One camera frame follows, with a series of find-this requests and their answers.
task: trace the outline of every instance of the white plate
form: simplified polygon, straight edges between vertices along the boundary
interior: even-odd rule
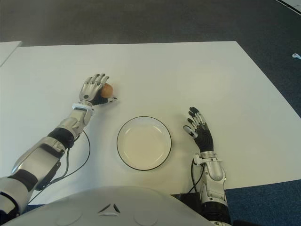
[[[137,117],[126,122],[117,137],[122,161],[136,170],[151,170],[161,165],[171,149],[166,126],[151,117]]]

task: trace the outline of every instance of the white table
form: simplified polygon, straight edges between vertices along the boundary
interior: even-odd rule
[[[21,41],[0,42],[0,67],[21,44]]]
[[[68,116],[86,77],[102,72],[119,101],[95,107],[86,128],[90,160],[34,203],[113,185],[187,192],[198,152],[182,129],[190,106],[209,124],[227,189],[301,178],[301,119],[234,41],[18,48],[1,68],[0,176]],[[167,161],[151,171],[129,168],[116,148],[121,126],[141,115],[165,123],[173,141]],[[70,170],[85,160],[87,147],[82,136],[71,150]],[[64,168],[63,158],[58,175]]]

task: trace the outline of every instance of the wire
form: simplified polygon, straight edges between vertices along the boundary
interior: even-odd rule
[[[199,179],[198,179],[197,182],[195,183],[195,181],[194,181],[194,176],[193,176],[193,165],[194,165],[194,160],[192,160],[192,162],[191,162],[191,168],[190,168],[191,180],[192,180],[192,183],[193,183],[193,187],[192,187],[187,193],[185,193],[185,194],[183,195],[183,198],[181,198],[182,201],[187,197],[187,195],[188,195],[193,189],[195,189],[195,192],[196,192],[196,193],[198,192],[198,191],[197,191],[197,184],[198,184],[198,183],[200,182],[200,180],[202,179],[202,176],[203,176],[204,171],[205,171],[204,166],[203,166],[203,165],[200,165],[200,166],[203,168],[203,170],[202,170],[201,176],[199,177]]]
[[[199,179],[197,180],[197,182],[194,183],[193,171],[192,171],[192,169],[193,169],[193,164],[194,164],[194,161],[192,161],[192,166],[191,166],[191,179],[192,179],[193,187],[188,191],[188,193],[190,193],[193,189],[195,189],[195,191],[198,192],[198,191],[197,191],[197,184],[198,184],[198,183],[200,182],[200,180],[202,179],[202,176],[203,176],[204,171],[205,171],[204,166],[201,165],[201,167],[203,168],[202,173],[201,173],[201,176],[199,177]]]
[[[90,140],[89,140],[88,135],[86,134],[85,131],[83,131],[83,132],[84,132],[84,134],[86,135],[87,140],[88,140],[88,143],[89,143],[89,154],[88,154],[88,157],[87,157],[87,159],[85,160],[85,162],[84,162],[80,167],[78,167],[77,170],[73,171],[72,173],[68,174],[67,176],[63,177],[62,179],[66,178],[66,177],[72,175],[73,173],[77,172],[78,170],[80,170],[80,169],[86,164],[86,162],[89,160],[89,157],[90,157],[90,154],[91,154],[91,144],[90,144]]]
[[[70,173],[70,174],[68,174],[68,175],[66,176],[66,174],[67,174],[67,172],[68,172],[68,169],[69,169],[69,151],[70,151],[70,148],[68,148],[68,150],[67,150],[67,156],[66,156],[66,170],[65,170],[64,174],[63,174],[61,177],[56,178],[56,179],[50,181],[48,185],[46,185],[39,193],[37,193],[37,194],[36,194],[36,195],[28,202],[28,204],[31,203],[31,202],[32,202],[39,194],[41,194],[41,193],[42,193],[46,188],[48,188],[50,185],[52,185],[52,184],[54,184],[54,183],[56,183],[56,182],[59,182],[59,181],[61,181],[62,179],[65,179],[66,177],[72,175],[73,173],[75,173],[75,172],[77,172],[78,170],[80,170],[80,169],[86,164],[86,162],[88,161],[88,159],[89,159],[89,157],[90,157],[90,154],[91,154],[91,144],[90,144],[90,140],[89,140],[88,135],[86,134],[85,131],[83,131],[83,132],[84,132],[84,134],[86,135],[87,140],[88,140],[88,144],[89,144],[89,154],[88,154],[88,157],[87,157],[87,159],[85,160],[85,162],[84,162],[79,168],[77,168],[75,171],[73,171],[72,173]]]

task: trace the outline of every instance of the egg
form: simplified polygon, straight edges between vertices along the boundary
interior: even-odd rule
[[[105,83],[103,88],[102,88],[102,91],[100,93],[100,95],[104,98],[110,98],[112,97],[113,95],[113,87],[108,84],[108,83]]]

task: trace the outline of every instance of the robotic arm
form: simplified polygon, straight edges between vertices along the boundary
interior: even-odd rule
[[[215,225],[226,226],[231,224],[228,204],[224,191],[226,174],[220,165],[221,159],[214,152],[213,139],[203,115],[195,107],[191,107],[189,115],[193,118],[188,122],[193,126],[184,126],[183,129],[194,139],[200,149],[195,154],[195,165],[202,165],[204,174],[200,181],[201,208],[200,215]]]
[[[73,104],[69,117],[23,154],[12,175],[0,178],[0,225],[19,216],[34,190],[46,187],[60,168],[66,149],[82,133],[93,115],[93,106],[117,100],[101,97],[108,80],[104,74],[89,77],[80,92],[80,102]]]

